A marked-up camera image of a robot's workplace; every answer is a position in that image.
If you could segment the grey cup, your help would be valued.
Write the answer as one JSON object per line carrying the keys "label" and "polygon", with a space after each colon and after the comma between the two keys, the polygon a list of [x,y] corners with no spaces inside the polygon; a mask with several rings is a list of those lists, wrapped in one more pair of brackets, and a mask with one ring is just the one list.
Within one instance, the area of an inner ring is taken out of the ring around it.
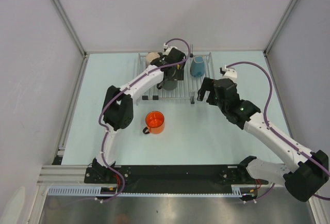
{"label": "grey cup", "polygon": [[171,90],[176,89],[177,81],[171,81],[171,80],[164,79],[159,84],[157,84],[156,87],[158,90],[163,89],[163,90],[171,91]]}

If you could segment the metal wire dish rack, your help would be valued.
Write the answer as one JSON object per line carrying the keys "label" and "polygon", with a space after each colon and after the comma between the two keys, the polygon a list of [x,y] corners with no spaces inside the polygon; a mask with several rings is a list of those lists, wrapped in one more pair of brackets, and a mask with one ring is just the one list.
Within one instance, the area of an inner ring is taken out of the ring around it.
{"label": "metal wire dish rack", "polygon": [[[205,62],[205,74],[200,78],[195,78],[190,75],[190,66],[192,59],[195,56],[202,56]],[[158,90],[156,85],[152,88],[148,89],[145,93],[143,93],[139,98],[137,98],[137,102],[144,100],[169,100],[169,99],[184,99],[190,100],[191,104],[195,103],[197,100],[197,91],[200,89],[203,79],[205,77],[213,78],[214,68],[213,68],[213,60],[212,54],[191,54],[189,59],[186,61],[184,66],[184,80],[177,81],[177,87],[174,90]]]}

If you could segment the orange cup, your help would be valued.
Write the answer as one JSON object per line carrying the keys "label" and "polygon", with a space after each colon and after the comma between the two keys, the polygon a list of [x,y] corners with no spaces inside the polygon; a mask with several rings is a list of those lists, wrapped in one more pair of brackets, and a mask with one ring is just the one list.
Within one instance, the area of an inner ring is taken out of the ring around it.
{"label": "orange cup", "polygon": [[159,111],[152,111],[146,115],[145,123],[146,127],[142,131],[143,134],[160,134],[165,126],[164,115]]}

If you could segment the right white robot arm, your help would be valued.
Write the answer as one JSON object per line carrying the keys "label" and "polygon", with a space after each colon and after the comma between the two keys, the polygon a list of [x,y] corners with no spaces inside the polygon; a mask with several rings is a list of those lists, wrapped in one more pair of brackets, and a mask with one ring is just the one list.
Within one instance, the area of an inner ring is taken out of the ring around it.
{"label": "right white robot arm", "polygon": [[243,183],[254,179],[282,185],[301,202],[308,201],[329,180],[328,156],[299,144],[271,126],[260,108],[242,100],[237,85],[229,78],[204,78],[198,101],[208,93],[207,103],[217,106],[227,120],[253,135],[274,152],[282,163],[269,163],[249,156],[240,164],[238,178]]}

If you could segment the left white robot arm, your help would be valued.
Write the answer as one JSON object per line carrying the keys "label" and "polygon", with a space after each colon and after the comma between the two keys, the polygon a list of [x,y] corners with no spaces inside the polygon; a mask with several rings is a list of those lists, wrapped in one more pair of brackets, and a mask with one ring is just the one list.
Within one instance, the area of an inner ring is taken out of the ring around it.
{"label": "left white robot arm", "polygon": [[111,160],[111,147],[118,130],[127,128],[134,118],[134,103],[143,93],[165,80],[172,79],[176,71],[185,66],[188,56],[174,46],[153,59],[146,69],[129,83],[107,89],[99,124],[105,128],[99,154],[93,159],[92,168],[102,182],[113,179],[115,163]]}

